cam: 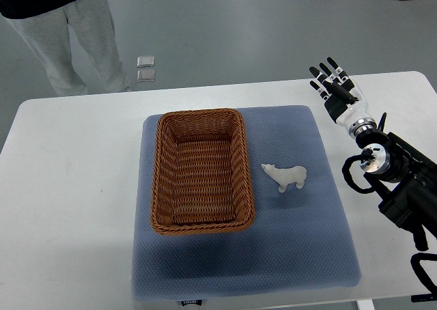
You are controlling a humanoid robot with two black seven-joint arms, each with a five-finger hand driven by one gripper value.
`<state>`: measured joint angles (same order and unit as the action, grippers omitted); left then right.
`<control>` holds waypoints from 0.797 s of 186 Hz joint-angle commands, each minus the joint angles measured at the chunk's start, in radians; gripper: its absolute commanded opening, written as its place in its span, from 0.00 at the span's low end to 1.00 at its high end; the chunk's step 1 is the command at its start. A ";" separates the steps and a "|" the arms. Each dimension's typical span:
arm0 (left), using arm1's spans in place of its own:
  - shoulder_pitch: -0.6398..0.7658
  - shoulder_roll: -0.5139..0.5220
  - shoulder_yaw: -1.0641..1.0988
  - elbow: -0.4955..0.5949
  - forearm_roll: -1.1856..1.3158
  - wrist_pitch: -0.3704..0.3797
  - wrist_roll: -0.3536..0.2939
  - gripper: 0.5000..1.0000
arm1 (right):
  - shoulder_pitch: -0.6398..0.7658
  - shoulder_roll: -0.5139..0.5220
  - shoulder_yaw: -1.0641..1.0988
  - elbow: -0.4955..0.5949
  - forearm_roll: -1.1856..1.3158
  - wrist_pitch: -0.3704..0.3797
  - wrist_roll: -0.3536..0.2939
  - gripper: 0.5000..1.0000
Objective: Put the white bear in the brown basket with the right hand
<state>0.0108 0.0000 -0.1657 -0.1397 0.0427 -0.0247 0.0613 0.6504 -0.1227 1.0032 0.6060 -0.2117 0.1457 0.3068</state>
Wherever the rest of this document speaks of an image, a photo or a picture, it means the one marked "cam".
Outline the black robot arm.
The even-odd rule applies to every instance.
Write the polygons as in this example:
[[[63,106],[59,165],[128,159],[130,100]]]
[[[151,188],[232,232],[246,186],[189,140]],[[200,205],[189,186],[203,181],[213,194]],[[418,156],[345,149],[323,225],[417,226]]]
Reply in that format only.
[[[383,131],[385,117],[377,124],[360,119],[350,127],[350,135],[361,148],[359,155],[347,158],[343,178],[360,194],[377,193],[379,211],[398,228],[412,234],[417,253],[410,259],[418,280],[436,295],[422,261],[434,262],[428,253],[426,233],[436,234],[436,163],[399,136]]]

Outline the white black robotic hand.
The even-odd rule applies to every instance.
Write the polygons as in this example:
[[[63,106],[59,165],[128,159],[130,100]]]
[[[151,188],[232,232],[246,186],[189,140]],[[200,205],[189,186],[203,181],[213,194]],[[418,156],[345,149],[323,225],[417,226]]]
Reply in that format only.
[[[368,114],[368,102],[361,89],[334,59],[329,57],[327,62],[317,68],[311,66],[309,71],[313,76],[310,86],[324,101],[330,118],[353,139],[365,130],[375,129],[376,121]]]

